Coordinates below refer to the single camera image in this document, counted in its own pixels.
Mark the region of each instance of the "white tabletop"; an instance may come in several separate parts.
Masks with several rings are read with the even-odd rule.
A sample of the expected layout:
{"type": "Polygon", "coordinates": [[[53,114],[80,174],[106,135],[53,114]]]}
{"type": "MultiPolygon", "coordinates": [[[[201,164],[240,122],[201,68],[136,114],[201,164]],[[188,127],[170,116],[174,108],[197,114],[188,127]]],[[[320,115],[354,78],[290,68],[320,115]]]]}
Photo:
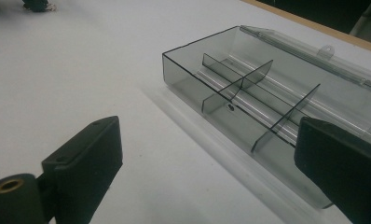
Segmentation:
{"type": "MultiPolygon", "coordinates": [[[[264,180],[250,176],[255,188],[245,188],[217,159],[225,154],[198,140],[199,117],[167,91],[161,53],[241,24],[333,45],[369,69],[370,51],[238,0],[52,3],[56,12],[33,13],[0,0],[0,178],[40,175],[40,162],[78,131],[117,115],[124,165],[91,223],[303,222],[264,180]]],[[[334,206],[315,214],[316,223],[349,223],[334,206]]]]}

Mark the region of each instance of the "white table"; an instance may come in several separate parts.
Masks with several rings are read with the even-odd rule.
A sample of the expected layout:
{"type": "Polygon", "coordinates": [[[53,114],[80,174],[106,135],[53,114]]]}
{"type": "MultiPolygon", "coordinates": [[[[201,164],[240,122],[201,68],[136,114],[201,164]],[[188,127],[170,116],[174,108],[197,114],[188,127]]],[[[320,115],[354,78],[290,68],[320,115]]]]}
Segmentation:
{"type": "MultiPolygon", "coordinates": [[[[201,143],[201,130],[192,132],[200,118],[166,89],[161,53],[241,24],[333,45],[369,69],[370,51],[238,0],[51,3],[58,11],[32,13],[0,0],[0,178],[40,175],[51,152],[117,115],[124,165],[92,223],[302,222],[263,180],[250,176],[248,190],[217,161],[225,154],[201,143]]],[[[334,206],[317,214],[316,222],[349,223],[334,206]]]]}

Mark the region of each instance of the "transparent plastic organizer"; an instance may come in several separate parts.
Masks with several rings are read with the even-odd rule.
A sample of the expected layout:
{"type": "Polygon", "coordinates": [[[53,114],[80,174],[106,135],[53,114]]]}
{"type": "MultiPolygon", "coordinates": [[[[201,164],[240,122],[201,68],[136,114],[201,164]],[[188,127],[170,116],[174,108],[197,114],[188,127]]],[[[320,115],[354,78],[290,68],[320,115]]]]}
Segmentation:
{"type": "Polygon", "coordinates": [[[371,72],[265,29],[234,27],[163,53],[183,101],[306,202],[331,204],[295,166],[300,119],[323,119],[371,143],[371,72]]]}

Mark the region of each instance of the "table surface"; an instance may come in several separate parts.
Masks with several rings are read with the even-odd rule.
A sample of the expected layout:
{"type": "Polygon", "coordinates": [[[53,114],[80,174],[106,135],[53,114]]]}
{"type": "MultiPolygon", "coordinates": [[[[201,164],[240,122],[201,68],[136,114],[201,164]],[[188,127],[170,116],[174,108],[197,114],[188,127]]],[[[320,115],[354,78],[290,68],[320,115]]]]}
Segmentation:
{"type": "MultiPolygon", "coordinates": [[[[56,12],[33,13],[21,0],[0,0],[0,178],[40,175],[51,152],[90,122],[117,115],[124,165],[91,223],[305,220],[261,176],[246,188],[236,160],[223,164],[233,158],[204,138],[231,143],[198,129],[202,119],[167,90],[161,53],[241,24],[333,45],[369,69],[371,51],[238,0],[52,3],[56,12]]],[[[335,206],[313,214],[315,223],[349,223],[335,206]]]]}

